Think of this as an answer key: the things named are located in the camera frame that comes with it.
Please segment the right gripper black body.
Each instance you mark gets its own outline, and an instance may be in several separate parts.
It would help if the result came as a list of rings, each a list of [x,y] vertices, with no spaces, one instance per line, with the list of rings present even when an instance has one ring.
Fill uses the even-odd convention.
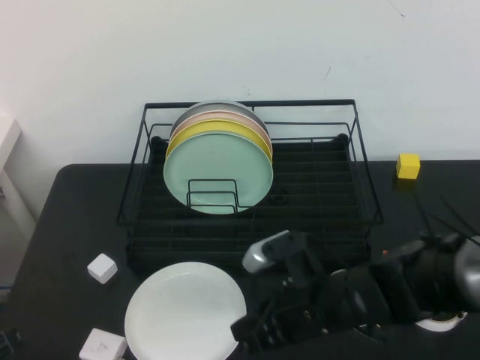
[[[287,340],[309,340],[328,331],[319,294],[327,274],[304,232],[286,232],[274,241],[274,259],[288,272],[286,289],[280,293],[274,318]]]

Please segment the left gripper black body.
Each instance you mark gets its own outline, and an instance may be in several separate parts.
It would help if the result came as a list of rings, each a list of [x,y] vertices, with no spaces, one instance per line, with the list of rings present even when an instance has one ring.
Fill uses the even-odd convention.
[[[11,359],[22,347],[22,337],[16,328],[0,331],[0,359]]]

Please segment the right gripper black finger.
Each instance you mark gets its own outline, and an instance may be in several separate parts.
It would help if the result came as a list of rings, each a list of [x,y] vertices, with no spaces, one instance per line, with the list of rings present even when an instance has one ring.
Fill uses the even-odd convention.
[[[234,339],[242,342],[246,339],[249,332],[255,332],[260,326],[266,324],[267,326],[278,326],[278,321],[275,316],[275,307],[277,301],[274,297],[265,300],[257,309],[256,313],[246,315],[237,320],[231,325],[231,332]]]
[[[263,353],[279,350],[282,347],[292,345],[293,342],[280,326],[264,324],[256,331],[250,331],[242,344],[249,353]]]

